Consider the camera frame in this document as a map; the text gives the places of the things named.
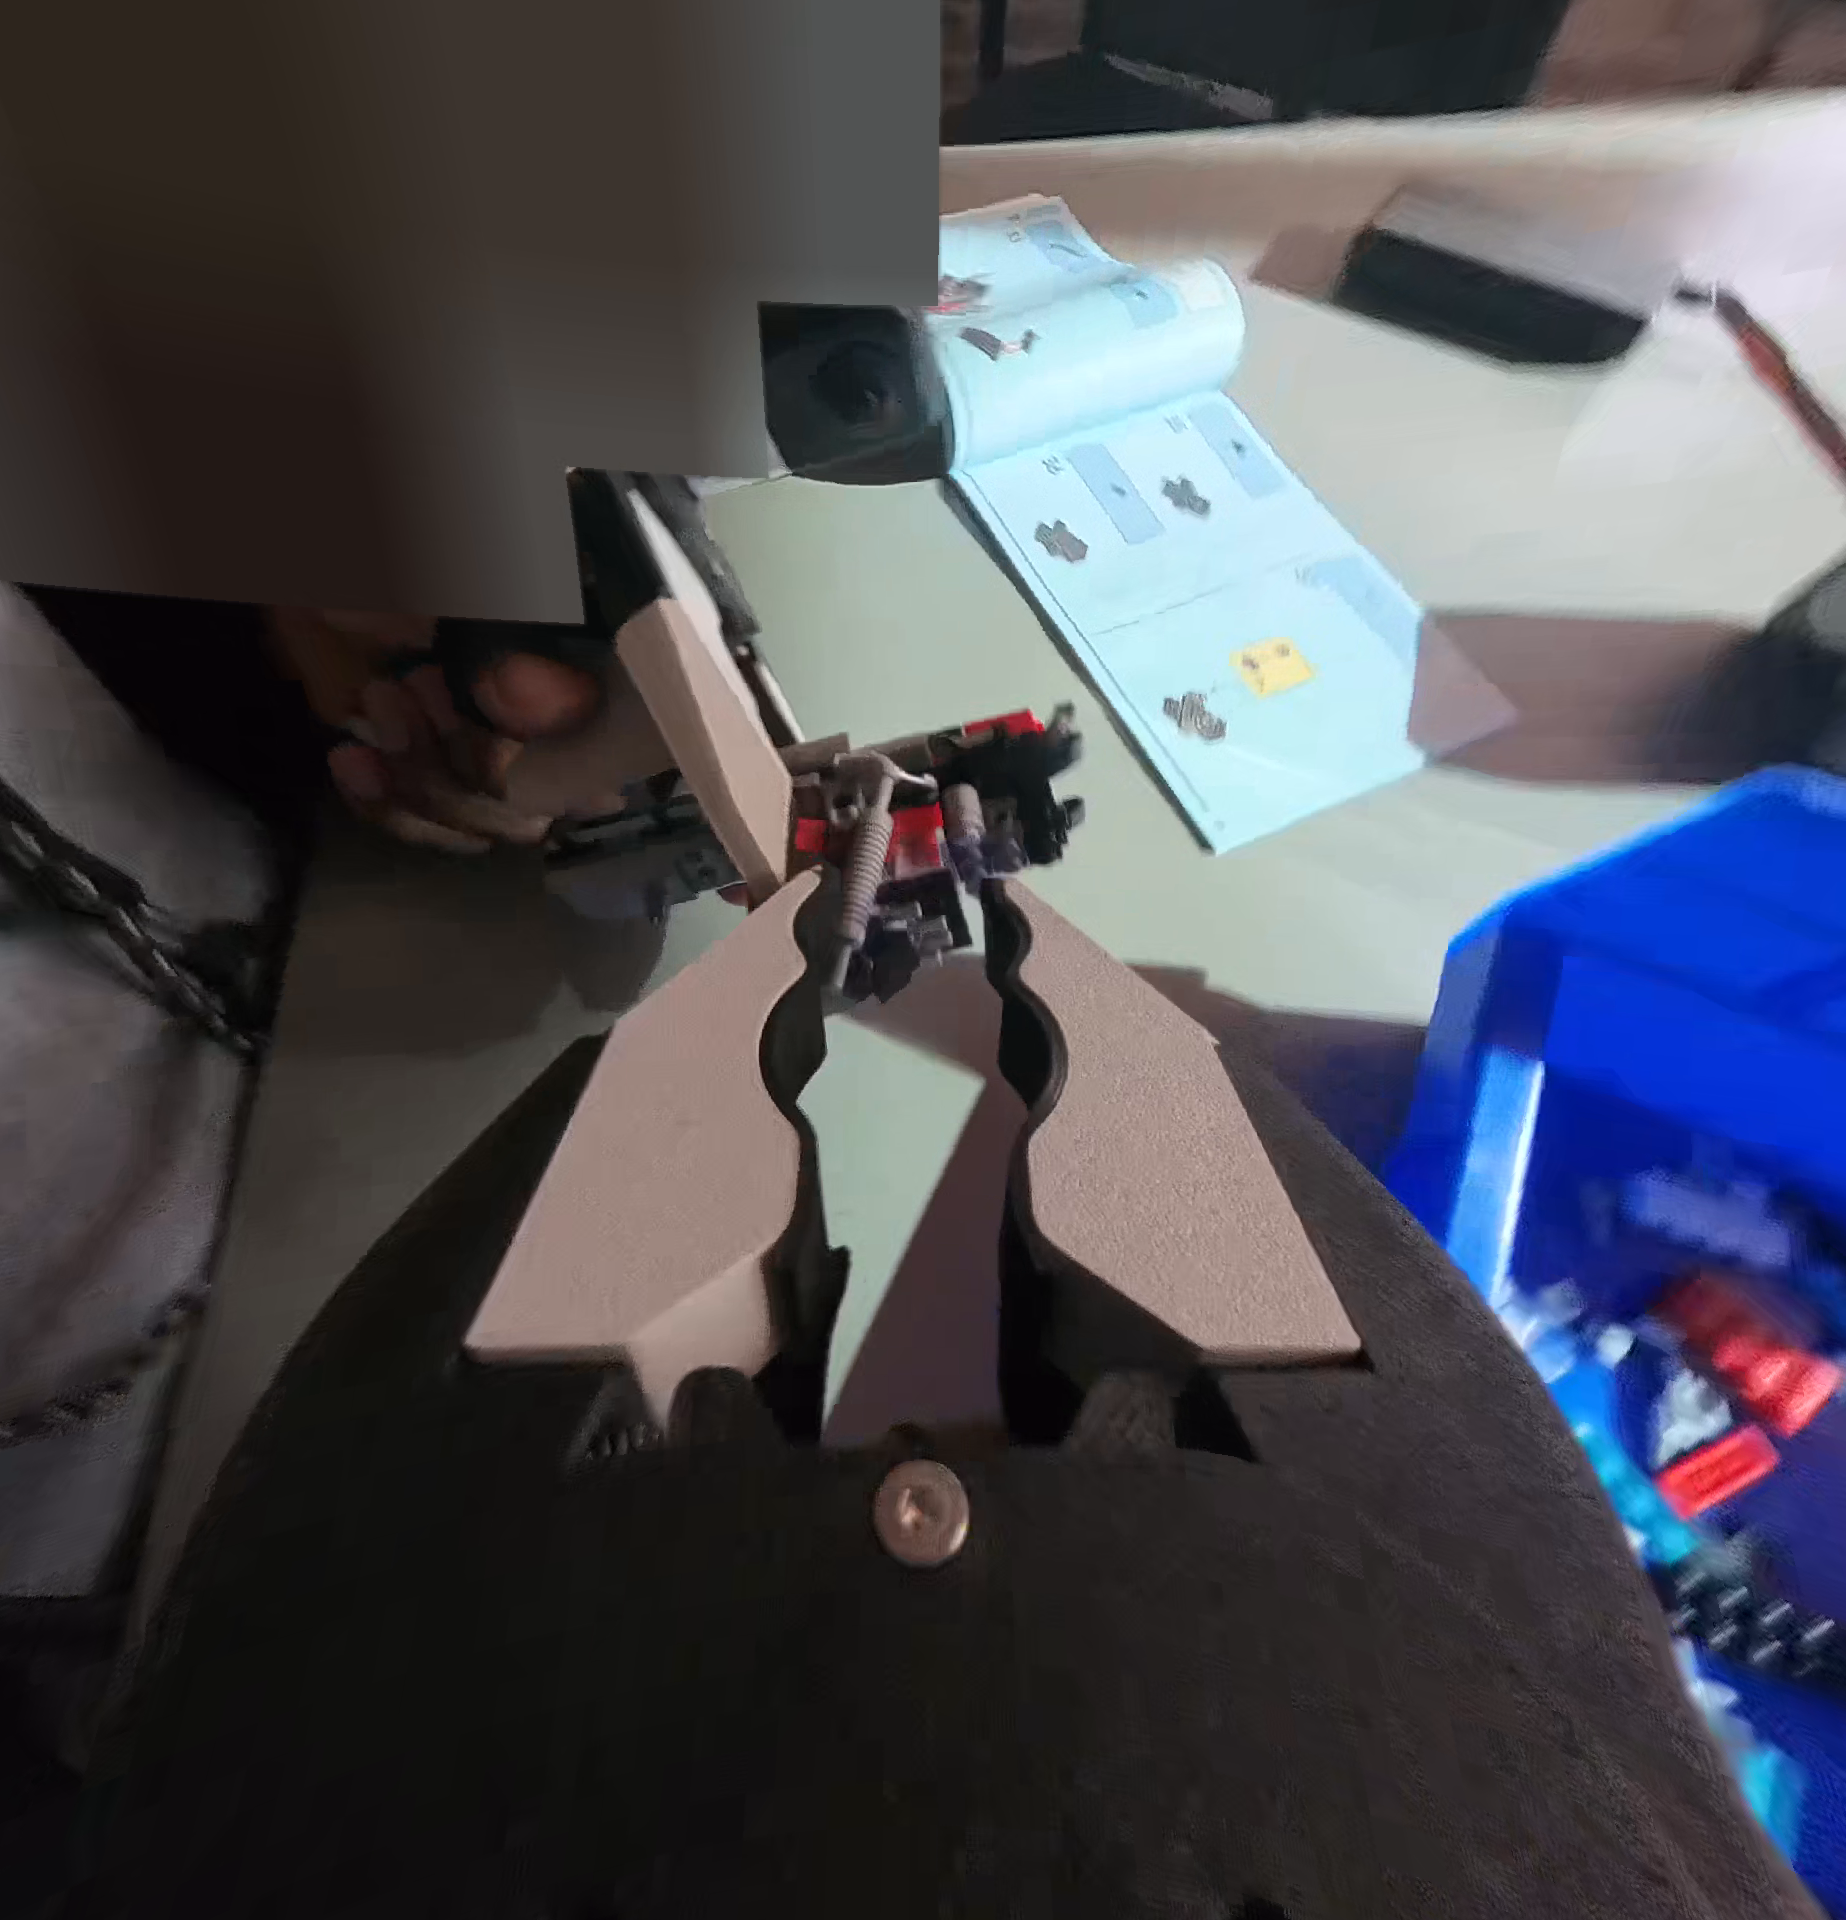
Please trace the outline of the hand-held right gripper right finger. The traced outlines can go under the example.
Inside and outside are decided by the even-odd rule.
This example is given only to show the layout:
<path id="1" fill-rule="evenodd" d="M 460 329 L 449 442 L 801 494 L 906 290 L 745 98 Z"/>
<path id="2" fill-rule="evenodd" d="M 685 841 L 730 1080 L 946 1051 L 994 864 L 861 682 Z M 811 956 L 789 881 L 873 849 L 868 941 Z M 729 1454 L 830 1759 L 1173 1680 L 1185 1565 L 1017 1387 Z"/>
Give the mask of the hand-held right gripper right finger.
<path id="1" fill-rule="evenodd" d="M 1113 1377 L 1165 1406 L 1365 1362 L 1219 1044 L 1018 879 L 982 892 L 997 1067 L 1024 1109 L 998 1231 L 997 1387 L 1054 1442 Z"/>

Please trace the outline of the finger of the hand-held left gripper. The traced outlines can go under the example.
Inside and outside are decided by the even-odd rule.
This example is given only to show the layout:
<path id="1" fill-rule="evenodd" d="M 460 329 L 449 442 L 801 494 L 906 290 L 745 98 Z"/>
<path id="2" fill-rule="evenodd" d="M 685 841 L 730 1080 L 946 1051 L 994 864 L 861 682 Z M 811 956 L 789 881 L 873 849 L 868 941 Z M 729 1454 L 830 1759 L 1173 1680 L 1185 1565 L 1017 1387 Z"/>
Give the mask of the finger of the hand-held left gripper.
<path id="1" fill-rule="evenodd" d="M 781 889 L 790 872 L 790 773 L 719 632 L 665 596 L 618 630 L 615 656 L 743 888 Z"/>

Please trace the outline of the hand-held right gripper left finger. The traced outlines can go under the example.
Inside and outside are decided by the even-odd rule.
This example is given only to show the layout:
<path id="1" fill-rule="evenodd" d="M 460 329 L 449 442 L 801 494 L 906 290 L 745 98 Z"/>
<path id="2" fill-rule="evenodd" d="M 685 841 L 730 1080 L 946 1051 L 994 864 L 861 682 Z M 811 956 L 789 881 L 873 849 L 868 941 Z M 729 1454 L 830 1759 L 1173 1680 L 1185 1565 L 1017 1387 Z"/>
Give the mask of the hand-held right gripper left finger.
<path id="1" fill-rule="evenodd" d="M 464 1340 L 491 1365 L 615 1365 L 668 1416 L 697 1370 L 818 1406 L 846 1256 L 801 1095 L 827 1058 L 811 947 L 833 883 L 787 881 L 624 1014 Z"/>

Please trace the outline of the grey toy exhaust pipe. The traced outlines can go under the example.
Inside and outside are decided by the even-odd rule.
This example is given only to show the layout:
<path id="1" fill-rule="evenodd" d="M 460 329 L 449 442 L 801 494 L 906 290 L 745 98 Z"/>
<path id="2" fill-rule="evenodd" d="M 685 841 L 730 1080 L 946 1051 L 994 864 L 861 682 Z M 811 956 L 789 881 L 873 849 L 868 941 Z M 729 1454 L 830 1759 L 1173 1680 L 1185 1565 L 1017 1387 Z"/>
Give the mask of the grey toy exhaust pipe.
<path id="1" fill-rule="evenodd" d="M 857 819 L 843 871 L 843 892 L 833 953 L 826 993 L 840 997 L 848 971 L 868 936 L 877 893 L 884 888 L 888 849 L 893 834 L 892 799 L 898 791 L 934 801 L 939 786 L 930 773 L 898 766 L 881 750 L 857 750 L 836 762 L 836 781 L 857 799 Z"/>

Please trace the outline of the toy brick truck model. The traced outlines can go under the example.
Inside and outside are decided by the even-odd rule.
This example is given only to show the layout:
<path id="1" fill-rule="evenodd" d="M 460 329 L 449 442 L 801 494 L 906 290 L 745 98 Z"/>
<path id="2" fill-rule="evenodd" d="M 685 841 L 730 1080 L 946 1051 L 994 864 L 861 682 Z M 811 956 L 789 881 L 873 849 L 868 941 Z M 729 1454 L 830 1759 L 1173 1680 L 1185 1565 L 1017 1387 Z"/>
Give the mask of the toy brick truck model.
<path id="1" fill-rule="evenodd" d="M 777 746 L 790 773 L 789 877 L 831 877 L 838 892 L 860 804 L 836 781 L 836 762 L 881 750 L 939 786 L 934 801 L 908 791 L 892 799 L 884 888 L 840 997 L 826 993 L 840 901 L 824 911 L 815 965 L 827 1005 L 892 999 L 974 943 L 965 904 L 988 881 L 1052 866 L 1067 852 L 1085 807 L 1061 796 L 1057 781 L 1081 746 L 1071 707 L 1054 707 L 1049 718 L 1018 710 L 874 749 L 844 734 Z M 743 888 L 680 772 L 633 782 L 613 811 L 551 830 L 545 866 L 551 888 L 591 920 L 665 921 L 668 911 L 709 897 L 749 904 L 765 898 L 765 889 Z"/>

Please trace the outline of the blue plastic bin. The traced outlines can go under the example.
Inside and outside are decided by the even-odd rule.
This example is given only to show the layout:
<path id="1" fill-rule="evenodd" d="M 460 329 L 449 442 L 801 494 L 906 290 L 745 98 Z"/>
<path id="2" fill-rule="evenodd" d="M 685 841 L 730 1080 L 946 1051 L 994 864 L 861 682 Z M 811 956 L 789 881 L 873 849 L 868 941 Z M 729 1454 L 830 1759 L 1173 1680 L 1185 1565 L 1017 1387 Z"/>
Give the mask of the blue plastic bin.
<path id="1" fill-rule="evenodd" d="M 1583 1197 L 1649 1169 L 1770 1184 L 1846 1256 L 1846 781 L 1722 786 L 1449 950 L 1385 1182 L 1474 1293 L 1599 1287 Z M 1846 1409 L 1824 1429 L 1781 1518 L 1806 1526 L 1800 1595 L 1846 1620 Z M 1756 1718 L 1827 1764 L 1797 1820 L 1752 1814 L 1846 1916 L 1846 1716 Z"/>

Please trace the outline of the light blue instruction booklet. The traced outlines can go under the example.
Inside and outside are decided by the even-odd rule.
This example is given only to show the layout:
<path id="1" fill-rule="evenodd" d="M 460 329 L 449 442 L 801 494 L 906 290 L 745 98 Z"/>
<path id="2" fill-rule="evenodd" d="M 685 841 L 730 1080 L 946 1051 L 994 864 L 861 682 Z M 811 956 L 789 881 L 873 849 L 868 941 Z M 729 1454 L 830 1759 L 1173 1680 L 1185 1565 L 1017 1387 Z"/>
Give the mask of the light blue instruction booklet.
<path id="1" fill-rule="evenodd" d="M 951 213 L 923 329 L 950 494 L 1205 852 L 1426 767 L 1424 615 L 1231 399 L 1217 262 L 1121 262 L 1060 198 Z"/>

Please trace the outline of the pile of toy bricks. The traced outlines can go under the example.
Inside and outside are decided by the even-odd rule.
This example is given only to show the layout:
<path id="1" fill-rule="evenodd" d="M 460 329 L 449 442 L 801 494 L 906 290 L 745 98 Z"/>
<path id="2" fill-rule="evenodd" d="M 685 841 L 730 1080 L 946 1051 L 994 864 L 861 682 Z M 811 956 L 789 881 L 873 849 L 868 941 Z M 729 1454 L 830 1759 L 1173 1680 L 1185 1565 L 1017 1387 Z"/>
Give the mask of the pile of toy bricks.
<path id="1" fill-rule="evenodd" d="M 1757 1711 L 1846 1716 L 1846 1620 L 1806 1598 L 1802 1439 L 1846 1409 L 1846 1256 L 1741 1172 L 1649 1169 L 1583 1197 L 1615 1266 L 1488 1306 L 1615 1508 L 1698 1715 L 1776 1829 L 1827 1764 Z"/>

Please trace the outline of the person's left hand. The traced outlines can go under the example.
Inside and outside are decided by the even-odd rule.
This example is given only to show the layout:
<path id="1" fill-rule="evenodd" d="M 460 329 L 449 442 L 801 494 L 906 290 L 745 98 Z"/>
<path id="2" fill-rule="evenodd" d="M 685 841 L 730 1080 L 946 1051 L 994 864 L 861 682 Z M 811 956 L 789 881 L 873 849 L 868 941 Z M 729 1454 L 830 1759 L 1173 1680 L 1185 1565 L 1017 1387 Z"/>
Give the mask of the person's left hand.
<path id="1" fill-rule="evenodd" d="M 510 769 L 528 746 L 599 718 L 595 675 L 541 653 L 499 653 L 458 704 L 428 618 L 277 612 L 272 636 L 315 718 L 335 731 L 328 772 L 365 824 L 438 854 L 548 839 L 551 816 L 512 799 Z"/>

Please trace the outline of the black power bank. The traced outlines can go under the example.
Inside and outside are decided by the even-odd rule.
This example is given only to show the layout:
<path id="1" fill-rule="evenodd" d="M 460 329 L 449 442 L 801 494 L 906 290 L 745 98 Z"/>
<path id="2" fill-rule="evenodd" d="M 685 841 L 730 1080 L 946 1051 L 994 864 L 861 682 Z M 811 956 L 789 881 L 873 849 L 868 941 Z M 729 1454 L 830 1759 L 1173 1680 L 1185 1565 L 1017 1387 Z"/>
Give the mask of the black power bank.
<path id="1" fill-rule="evenodd" d="M 1653 308 L 1503 271 L 1389 227 L 1359 230 L 1326 301 L 1370 324 L 1510 367 L 1591 369 L 1621 361 Z"/>

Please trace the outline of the black cube charger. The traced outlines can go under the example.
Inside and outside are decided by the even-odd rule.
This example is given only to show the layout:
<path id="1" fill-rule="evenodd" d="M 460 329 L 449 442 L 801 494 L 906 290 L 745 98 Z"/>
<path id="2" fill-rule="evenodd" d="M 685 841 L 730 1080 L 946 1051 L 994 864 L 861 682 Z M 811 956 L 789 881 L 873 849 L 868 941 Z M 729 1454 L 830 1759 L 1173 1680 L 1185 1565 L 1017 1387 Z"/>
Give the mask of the black cube charger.
<path id="1" fill-rule="evenodd" d="M 1656 766 L 1679 781 L 1774 766 L 1846 781 L 1846 555 L 1698 668 L 1665 707 Z"/>

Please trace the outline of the black patterned drawstring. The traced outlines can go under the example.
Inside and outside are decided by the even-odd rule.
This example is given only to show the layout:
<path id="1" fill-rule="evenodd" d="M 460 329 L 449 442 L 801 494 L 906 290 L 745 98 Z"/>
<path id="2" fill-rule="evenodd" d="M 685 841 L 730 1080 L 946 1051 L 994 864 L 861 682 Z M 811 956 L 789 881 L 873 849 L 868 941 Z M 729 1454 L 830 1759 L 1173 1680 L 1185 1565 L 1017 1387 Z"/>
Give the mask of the black patterned drawstring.
<path id="1" fill-rule="evenodd" d="M 208 1283 L 171 1297 L 141 1338 L 124 1354 L 109 1362 L 95 1380 L 1 1416 L 0 1454 L 79 1432 L 118 1415 L 139 1382 L 181 1356 L 191 1329 L 208 1307 L 208 1297 Z"/>
<path id="2" fill-rule="evenodd" d="M 23 908 L 95 936 L 152 1005 L 226 1052 L 257 1061 L 272 1033 L 275 916 L 186 918 L 159 904 L 0 781 L 0 883 Z"/>

